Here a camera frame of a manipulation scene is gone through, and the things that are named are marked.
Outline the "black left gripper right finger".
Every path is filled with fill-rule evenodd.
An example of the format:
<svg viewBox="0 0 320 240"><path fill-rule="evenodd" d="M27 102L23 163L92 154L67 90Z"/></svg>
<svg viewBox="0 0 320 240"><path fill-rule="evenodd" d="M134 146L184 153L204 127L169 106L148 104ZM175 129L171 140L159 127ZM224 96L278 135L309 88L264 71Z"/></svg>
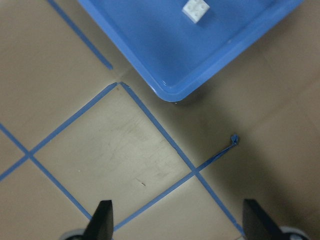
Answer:
<svg viewBox="0 0 320 240"><path fill-rule="evenodd" d="M247 240L280 240L283 234L255 199L243 201L242 228Z"/></svg>

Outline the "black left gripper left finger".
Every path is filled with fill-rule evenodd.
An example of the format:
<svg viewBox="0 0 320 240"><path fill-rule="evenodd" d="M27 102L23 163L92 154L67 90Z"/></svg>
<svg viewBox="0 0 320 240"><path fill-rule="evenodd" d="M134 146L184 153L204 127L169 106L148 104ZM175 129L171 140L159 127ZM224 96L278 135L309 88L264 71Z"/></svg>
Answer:
<svg viewBox="0 0 320 240"><path fill-rule="evenodd" d="M83 240L111 240L114 232L112 200L102 200L83 235Z"/></svg>

